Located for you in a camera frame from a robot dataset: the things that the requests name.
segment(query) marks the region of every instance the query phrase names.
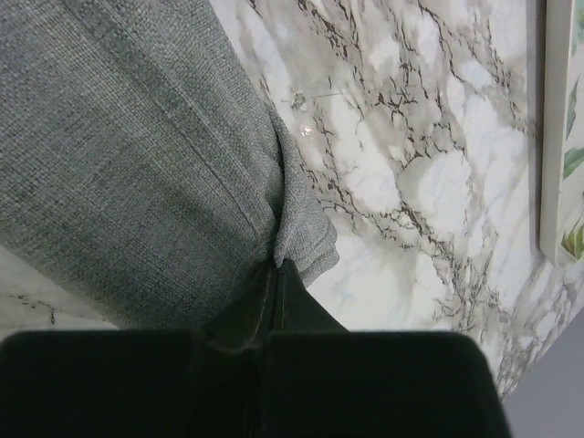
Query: gray cloth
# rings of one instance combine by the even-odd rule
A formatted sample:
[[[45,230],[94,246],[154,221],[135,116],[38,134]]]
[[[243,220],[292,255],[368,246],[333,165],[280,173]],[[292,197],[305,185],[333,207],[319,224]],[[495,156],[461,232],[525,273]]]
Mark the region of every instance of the gray cloth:
[[[0,244],[124,327],[198,327],[257,265],[338,260],[206,0],[4,0]]]

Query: marble tabletop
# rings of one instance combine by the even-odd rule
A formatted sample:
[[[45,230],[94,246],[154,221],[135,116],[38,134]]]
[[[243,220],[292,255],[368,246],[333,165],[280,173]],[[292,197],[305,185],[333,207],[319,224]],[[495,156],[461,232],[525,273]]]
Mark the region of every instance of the marble tabletop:
[[[544,2],[212,4],[339,231],[309,291],[349,329],[467,333],[505,397],[584,306],[537,247]],[[111,327],[0,262],[0,337]]]

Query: gray towel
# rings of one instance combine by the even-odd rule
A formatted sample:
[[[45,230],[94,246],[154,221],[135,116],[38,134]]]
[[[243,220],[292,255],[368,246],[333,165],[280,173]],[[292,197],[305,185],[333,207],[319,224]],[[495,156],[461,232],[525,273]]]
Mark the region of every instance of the gray towel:
[[[193,328],[338,260],[206,0],[4,0],[0,244],[123,327]]]

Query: botanical print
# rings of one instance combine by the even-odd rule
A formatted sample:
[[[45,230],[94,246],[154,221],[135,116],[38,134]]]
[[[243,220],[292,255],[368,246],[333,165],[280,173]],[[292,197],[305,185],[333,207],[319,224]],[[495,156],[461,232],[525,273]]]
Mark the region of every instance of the botanical print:
[[[584,257],[584,166],[580,167],[584,163],[581,143],[584,121],[579,117],[582,109],[578,99],[580,73],[584,71],[584,49],[580,47],[584,43],[584,0],[576,0],[573,11],[560,215],[564,224],[561,247],[569,258],[577,261]]]

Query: marble surface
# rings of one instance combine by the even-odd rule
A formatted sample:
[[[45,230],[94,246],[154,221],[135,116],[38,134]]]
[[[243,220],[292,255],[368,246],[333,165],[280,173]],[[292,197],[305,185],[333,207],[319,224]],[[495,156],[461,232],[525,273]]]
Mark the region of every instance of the marble surface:
[[[339,230],[350,329],[476,339],[505,397],[584,306],[537,248],[542,2],[212,0]],[[0,248],[0,336],[111,327]]]

